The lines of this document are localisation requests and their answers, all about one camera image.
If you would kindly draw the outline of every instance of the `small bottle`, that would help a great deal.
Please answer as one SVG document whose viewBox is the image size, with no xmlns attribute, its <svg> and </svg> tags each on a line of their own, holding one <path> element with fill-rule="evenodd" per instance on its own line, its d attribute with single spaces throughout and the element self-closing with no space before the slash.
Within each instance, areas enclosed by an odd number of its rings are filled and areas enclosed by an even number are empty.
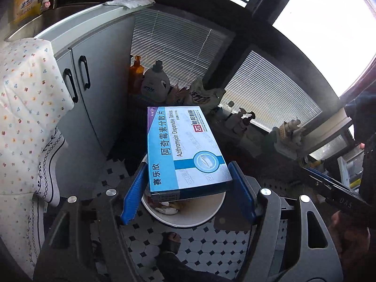
<svg viewBox="0 0 376 282">
<path fill-rule="evenodd" d="M 247 112 L 243 108 L 239 108 L 240 111 L 237 114 L 233 114 L 230 116 L 227 120 L 224 126 L 228 129 L 233 129 L 236 124 L 238 124 L 242 118 L 243 115 L 245 115 Z"/>
<path fill-rule="evenodd" d="M 250 117 L 245 117 L 238 124 L 235 125 L 233 131 L 242 136 L 243 133 L 247 130 L 247 126 L 251 123 L 252 119 L 255 119 L 256 116 L 253 112 L 250 112 L 252 115 Z"/>
<path fill-rule="evenodd" d="M 142 76 L 145 68 L 141 65 L 141 57 L 136 55 L 133 66 L 129 68 L 128 92 L 138 94 L 141 91 Z"/>
<path fill-rule="evenodd" d="M 291 120 L 285 124 L 285 130 L 286 132 L 293 132 L 294 130 L 299 129 L 298 125 L 300 125 L 299 119 Z"/>
<path fill-rule="evenodd" d="M 234 106 L 234 102 L 230 101 L 228 104 L 220 107 L 216 113 L 217 118 L 221 120 L 227 119 L 232 113 L 233 106 Z"/>
</svg>

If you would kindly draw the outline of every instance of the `cabinet door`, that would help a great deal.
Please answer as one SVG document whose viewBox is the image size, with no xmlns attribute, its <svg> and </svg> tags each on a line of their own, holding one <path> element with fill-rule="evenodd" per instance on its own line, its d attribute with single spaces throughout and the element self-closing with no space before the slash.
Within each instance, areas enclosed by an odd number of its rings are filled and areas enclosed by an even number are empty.
<svg viewBox="0 0 376 282">
<path fill-rule="evenodd" d="M 73 98 L 74 91 L 70 78 L 64 73 L 65 69 L 70 69 L 78 94 L 78 102 L 58 123 L 58 128 L 68 143 L 68 148 L 62 151 L 57 160 L 56 181 L 61 196 L 75 195 L 81 199 L 88 199 L 92 197 L 91 193 L 106 158 L 90 124 L 78 90 L 71 51 L 67 50 L 57 63 Z"/>
<path fill-rule="evenodd" d="M 72 48 L 83 101 L 105 155 L 125 125 L 134 22 L 126 16 Z"/>
</svg>

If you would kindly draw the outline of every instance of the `person's shoe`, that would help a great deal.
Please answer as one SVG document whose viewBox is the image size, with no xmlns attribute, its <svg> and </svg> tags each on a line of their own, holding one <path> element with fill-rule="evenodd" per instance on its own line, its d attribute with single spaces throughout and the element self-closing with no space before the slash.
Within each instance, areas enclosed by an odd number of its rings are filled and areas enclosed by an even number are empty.
<svg viewBox="0 0 376 282">
<path fill-rule="evenodd" d="M 163 235 L 162 244 L 159 245 L 160 253 L 172 252 L 177 254 L 180 248 L 181 237 L 175 232 L 165 233 Z"/>
</svg>

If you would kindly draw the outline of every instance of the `yellow package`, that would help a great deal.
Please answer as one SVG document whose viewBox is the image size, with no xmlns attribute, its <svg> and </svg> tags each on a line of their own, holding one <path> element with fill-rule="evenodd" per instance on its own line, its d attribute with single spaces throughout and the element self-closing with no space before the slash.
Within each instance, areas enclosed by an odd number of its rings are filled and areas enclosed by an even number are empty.
<svg viewBox="0 0 376 282">
<path fill-rule="evenodd" d="M 20 22 L 23 19 L 32 16 L 39 15 L 40 3 L 38 0 L 15 0 L 14 1 L 14 20 Z"/>
</svg>

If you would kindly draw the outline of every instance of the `white fabric cover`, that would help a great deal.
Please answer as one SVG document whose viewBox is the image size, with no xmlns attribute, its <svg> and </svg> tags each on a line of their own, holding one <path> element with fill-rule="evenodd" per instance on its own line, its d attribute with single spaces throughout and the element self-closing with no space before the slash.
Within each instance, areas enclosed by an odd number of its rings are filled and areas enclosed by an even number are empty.
<svg viewBox="0 0 376 282">
<path fill-rule="evenodd" d="M 113 0 L 113 1 L 108 1 L 105 4 L 106 5 L 113 5 L 113 6 L 125 6 L 130 9 L 136 8 L 139 6 L 146 6 L 149 4 L 154 4 L 154 0 Z"/>
<path fill-rule="evenodd" d="M 56 125 L 73 101 L 51 43 L 21 39 L 0 52 L 0 236 L 30 276 L 44 241 L 43 208 L 59 204 Z"/>
</svg>

